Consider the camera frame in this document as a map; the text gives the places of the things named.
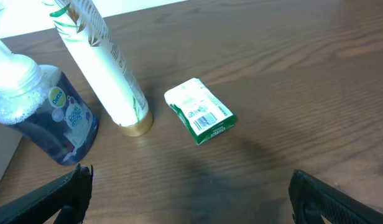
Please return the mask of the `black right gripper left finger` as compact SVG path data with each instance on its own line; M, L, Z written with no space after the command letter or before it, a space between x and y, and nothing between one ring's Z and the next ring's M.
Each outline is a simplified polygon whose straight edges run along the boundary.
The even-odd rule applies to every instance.
M93 167L75 170L0 207L0 223L83 223L93 188Z

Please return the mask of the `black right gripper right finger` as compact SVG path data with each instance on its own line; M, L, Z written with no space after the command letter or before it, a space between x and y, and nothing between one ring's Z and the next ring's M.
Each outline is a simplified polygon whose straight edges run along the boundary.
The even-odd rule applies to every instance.
M358 202L303 170L293 172L288 194L296 224L383 223L383 214Z

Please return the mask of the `clear foaming soap bottle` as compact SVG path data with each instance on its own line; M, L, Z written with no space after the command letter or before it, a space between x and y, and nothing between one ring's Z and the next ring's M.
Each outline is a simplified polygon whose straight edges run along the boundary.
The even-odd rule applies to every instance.
M90 150L98 119L61 69L14 54L0 40L0 123L15 129L62 166Z

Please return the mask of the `green white soap packet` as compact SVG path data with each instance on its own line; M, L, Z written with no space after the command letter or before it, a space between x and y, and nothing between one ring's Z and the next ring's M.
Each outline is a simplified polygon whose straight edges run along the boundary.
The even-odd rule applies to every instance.
M164 98L198 145L235 125L236 115L198 78L169 89Z

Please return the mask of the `white leaf-print lotion tube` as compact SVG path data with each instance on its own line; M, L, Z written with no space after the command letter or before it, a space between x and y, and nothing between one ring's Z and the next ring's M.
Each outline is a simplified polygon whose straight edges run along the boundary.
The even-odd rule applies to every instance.
M42 3L65 46L111 119L127 136L152 127L148 102L124 54L91 0Z

